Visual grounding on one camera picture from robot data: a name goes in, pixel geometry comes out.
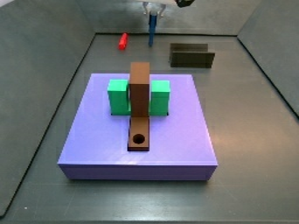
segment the purple platform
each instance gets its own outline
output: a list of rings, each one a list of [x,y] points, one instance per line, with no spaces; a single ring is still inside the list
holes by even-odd
[[[150,151],[127,151],[130,116],[112,116],[108,81],[91,75],[59,166],[70,179],[209,180],[218,167],[193,76],[152,74],[171,82],[170,115],[151,116]]]

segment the gray wall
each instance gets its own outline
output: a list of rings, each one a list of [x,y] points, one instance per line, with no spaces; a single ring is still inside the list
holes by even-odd
[[[148,18],[135,0],[78,0],[95,32],[147,33]],[[160,33],[235,35],[262,0],[197,0],[191,7],[169,6]]]
[[[94,35],[74,0],[15,0],[0,8],[0,216]]]
[[[14,0],[0,0],[0,7],[10,4]]]
[[[238,38],[299,115],[299,1],[265,0]]]

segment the gray floor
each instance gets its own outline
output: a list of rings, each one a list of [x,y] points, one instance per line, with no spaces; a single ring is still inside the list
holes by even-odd
[[[299,125],[237,38],[96,37],[3,221],[299,221]],[[213,69],[170,68],[170,43],[209,43]],[[219,168],[209,183],[70,181],[56,165],[92,73],[193,74]]]

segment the green block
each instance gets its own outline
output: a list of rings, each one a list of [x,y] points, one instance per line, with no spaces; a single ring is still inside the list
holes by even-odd
[[[171,83],[169,80],[152,80],[150,115],[167,116]]]
[[[130,116],[128,80],[111,80],[107,86],[111,115]]]

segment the red object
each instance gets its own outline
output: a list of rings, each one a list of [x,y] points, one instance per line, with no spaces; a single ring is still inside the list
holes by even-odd
[[[118,44],[119,50],[126,50],[126,48],[127,48],[127,33],[123,34]]]

